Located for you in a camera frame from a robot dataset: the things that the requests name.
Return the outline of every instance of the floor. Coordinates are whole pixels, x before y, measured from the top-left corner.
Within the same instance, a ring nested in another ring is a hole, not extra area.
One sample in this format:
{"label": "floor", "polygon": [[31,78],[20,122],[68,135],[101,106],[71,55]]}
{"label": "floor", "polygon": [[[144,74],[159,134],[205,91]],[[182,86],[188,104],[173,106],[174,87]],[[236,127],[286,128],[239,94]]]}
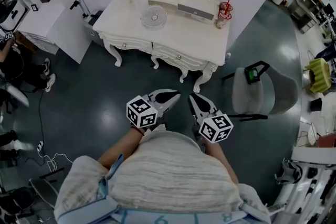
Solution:
{"label": "floor", "polygon": [[[233,113],[232,80],[222,85],[221,77],[234,72],[237,67],[264,60],[301,85],[294,26],[287,14],[269,1],[264,3],[229,52],[232,57],[207,84],[201,86],[201,94],[212,99],[224,113]],[[44,149],[49,156],[66,153],[71,160],[81,155],[97,159],[129,129],[125,104],[138,94],[156,89],[170,88],[181,92],[179,103],[165,117],[167,128],[193,137],[194,119],[187,97],[200,72],[190,72],[180,84],[178,69],[160,62],[160,67],[155,70],[150,57],[135,50],[121,51],[120,54],[123,58],[120,68],[114,66],[115,59],[96,44],[90,46],[81,65],[62,51],[50,57],[57,80],[51,92],[43,94],[40,103]],[[35,61],[42,63],[44,58],[45,54],[39,53]],[[267,93],[263,112],[267,113],[273,105],[274,90],[266,74],[262,82]],[[25,84],[22,89],[31,90],[31,87]],[[6,131],[14,129],[21,141],[36,148],[42,139],[38,114],[41,92],[27,95],[30,108],[20,106],[13,115],[5,115],[2,126]],[[271,204],[278,194],[274,173],[279,171],[282,159],[291,154],[299,131],[300,112],[301,96],[283,115],[263,121],[233,120],[233,131],[221,142],[239,181],[255,187],[264,203]],[[21,151],[21,154],[42,161],[35,149]],[[56,160],[58,167],[66,167],[64,173],[56,176],[60,185],[69,164],[64,157]],[[39,167],[31,159],[25,163],[20,158],[18,167],[1,169],[0,175],[4,187],[11,189],[24,186],[30,177],[47,172],[47,165]]]}
{"label": "floor", "polygon": [[[323,44],[323,37],[319,26],[315,25],[305,34],[302,34],[298,29],[295,29],[296,38],[298,41],[300,51],[301,68],[309,64],[320,51],[325,49]],[[322,110],[310,111],[310,101],[317,98],[322,98]],[[302,91],[302,111],[300,119],[300,131],[297,146],[304,146],[308,144],[307,133],[314,126],[314,130],[320,135],[326,135],[334,131],[336,124],[336,93],[330,93],[323,96],[321,93],[313,94],[307,88]]]}

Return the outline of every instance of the red straw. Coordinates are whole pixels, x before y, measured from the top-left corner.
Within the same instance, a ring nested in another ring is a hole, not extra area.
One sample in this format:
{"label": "red straw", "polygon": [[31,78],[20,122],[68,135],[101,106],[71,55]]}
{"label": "red straw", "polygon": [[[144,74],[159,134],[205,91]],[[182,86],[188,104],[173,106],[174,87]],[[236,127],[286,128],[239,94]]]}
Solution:
{"label": "red straw", "polygon": [[229,2],[230,2],[230,0],[228,0],[227,3],[226,3],[226,8],[225,8],[225,13],[224,14],[227,14],[227,12],[229,10],[229,7],[230,7]]}

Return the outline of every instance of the person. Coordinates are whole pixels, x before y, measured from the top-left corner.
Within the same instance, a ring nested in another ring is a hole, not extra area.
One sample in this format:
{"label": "person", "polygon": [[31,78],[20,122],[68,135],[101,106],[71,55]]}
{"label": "person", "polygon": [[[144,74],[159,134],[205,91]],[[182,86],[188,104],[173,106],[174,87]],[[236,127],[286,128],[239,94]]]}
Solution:
{"label": "person", "polygon": [[[17,140],[17,135],[14,131],[0,135],[0,147],[8,145],[12,141]],[[18,157],[19,153],[17,150],[0,150],[0,161],[11,161]]]}
{"label": "person", "polygon": [[191,138],[162,125],[146,133],[132,126],[98,161],[88,156],[74,161],[59,191],[55,219],[60,224],[270,223],[256,191],[239,184],[220,145],[204,144],[205,153]]}
{"label": "person", "polygon": [[315,59],[323,58],[326,62],[336,58],[336,41],[329,43],[328,47],[319,52]]}
{"label": "person", "polygon": [[[50,73],[49,58],[46,58],[42,65],[24,63],[18,51],[12,48],[15,42],[15,34],[6,41],[4,38],[0,40],[0,69],[5,79],[11,81],[22,77],[30,85],[49,92],[56,80],[55,74],[48,76]],[[41,74],[44,74],[47,78],[43,79]]]}

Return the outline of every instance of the yellow object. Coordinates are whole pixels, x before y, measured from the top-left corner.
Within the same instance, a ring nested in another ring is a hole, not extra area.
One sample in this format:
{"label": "yellow object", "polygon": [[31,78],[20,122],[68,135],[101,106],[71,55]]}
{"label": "yellow object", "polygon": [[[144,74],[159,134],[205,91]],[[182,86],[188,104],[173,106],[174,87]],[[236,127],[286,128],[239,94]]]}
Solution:
{"label": "yellow object", "polygon": [[313,93],[325,92],[331,87],[331,77],[328,63],[323,58],[309,62],[305,68],[314,73],[315,80],[311,82],[310,90]]}

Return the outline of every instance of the cup with straw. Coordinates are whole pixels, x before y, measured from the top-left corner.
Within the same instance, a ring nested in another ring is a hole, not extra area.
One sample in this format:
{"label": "cup with straw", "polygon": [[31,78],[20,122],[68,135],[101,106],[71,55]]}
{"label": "cup with straw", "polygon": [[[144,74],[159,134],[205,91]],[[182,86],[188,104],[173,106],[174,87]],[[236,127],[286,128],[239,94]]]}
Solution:
{"label": "cup with straw", "polygon": [[219,29],[222,29],[226,25],[226,23],[232,19],[232,15],[229,12],[230,7],[232,7],[232,5],[230,5],[229,2],[230,0],[227,1],[225,5],[225,9],[219,10],[218,20],[216,21],[216,27]]}

